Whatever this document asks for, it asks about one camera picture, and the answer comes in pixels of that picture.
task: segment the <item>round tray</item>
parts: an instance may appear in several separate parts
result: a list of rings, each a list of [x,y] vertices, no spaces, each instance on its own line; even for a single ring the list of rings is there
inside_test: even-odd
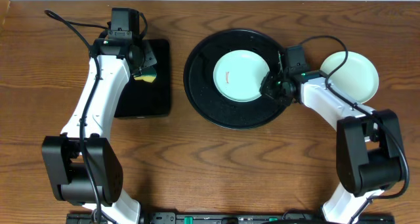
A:
[[[270,71],[278,72],[281,45],[254,30],[225,30],[206,37],[191,52],[184,69],[184,87],[188,100],[205,119],[231,129],[250,129],[264,125],[285,106],[261,96],[250,102],[235,102],[222,96],[213,81],[213,70],[220,57],[235,50],[257,53]]]

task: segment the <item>wooden table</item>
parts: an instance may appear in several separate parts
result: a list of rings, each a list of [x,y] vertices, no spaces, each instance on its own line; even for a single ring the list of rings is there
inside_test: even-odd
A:
[[[124,188],[146,209],[282,213],[315,210],[332,195],[339,182],[335,132],[310,109],[293,105],[268,125],[235,131],[203,119],[186,98],[182,74],[194,46],[219,30],[252,28],[283,46],[336,35],[375,64],[381,81],[368,105],[398,114],[411,186],[403,197],[375,201],[368,211],[391,213],[398,224],[418,223],[419,3],[301,1],[13,1],[0,37],[1,223],[64,223],[67,213],[82,210],[54,199],[41,143],[46,135],[58,135],[74,111],[88,56],[82,42],[43,10],[105,24],[111,7],[144,12],[147,37],[169,39],[172,47],[170,115],[114,120],[112,129]],[[100,32],[79,29],[89,42]],[[305,47],[313,69],[341,50],[330,40]]]

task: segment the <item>white plate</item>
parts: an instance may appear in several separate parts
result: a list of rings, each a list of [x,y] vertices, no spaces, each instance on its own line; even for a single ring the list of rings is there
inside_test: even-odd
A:
[[[267,62],[257,53],[237,50],[226,53],[217,61],[213,80],[226,98],[249,102],[261,96],[261,82],[268,71]]]
[[[321,70],[329,74],[342,63],[344,57],[344,51],[332,54],[324,60]],[[372,62],[350,51],[346,63],[331,76],[331,80],[341,91],[359,103],[371,99],[379,87],[378,72]]]

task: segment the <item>green clip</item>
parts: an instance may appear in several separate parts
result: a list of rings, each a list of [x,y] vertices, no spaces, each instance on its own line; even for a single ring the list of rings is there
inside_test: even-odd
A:
[[[184,217],[184,224],[192,224],[192,217]]]

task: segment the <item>wood grain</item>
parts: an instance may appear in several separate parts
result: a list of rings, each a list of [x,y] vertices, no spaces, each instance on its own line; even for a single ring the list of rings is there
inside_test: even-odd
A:
[[[170,116],[114,120],[111,144],[124,170],[124,188],[146,208],[180,212],[282,213],[315,210],[338,184],[335,132],[317,114],[290,106],[268,125],[235,131],[213,125],[184,93],[184,64],[204,37],[227,28],[252,28],[283,46],[319,34],[340,37],[368,57],[380,75],[368,102],[400,119],[411,186],[369,212],[417,223],[420,210],[420,6],[365,2],[13,1],[0,36],[0,223],[64,223],[80,211],[58,202],[41,156],[46,135],[57,135],[73,112],[87,75],[82,42],[44,9],[95,24],[111,7],[145,13],[148,38],[171,43]],[[80,28],[92,42],[99,30]],[[308,43],[313,69],[338,44]]]

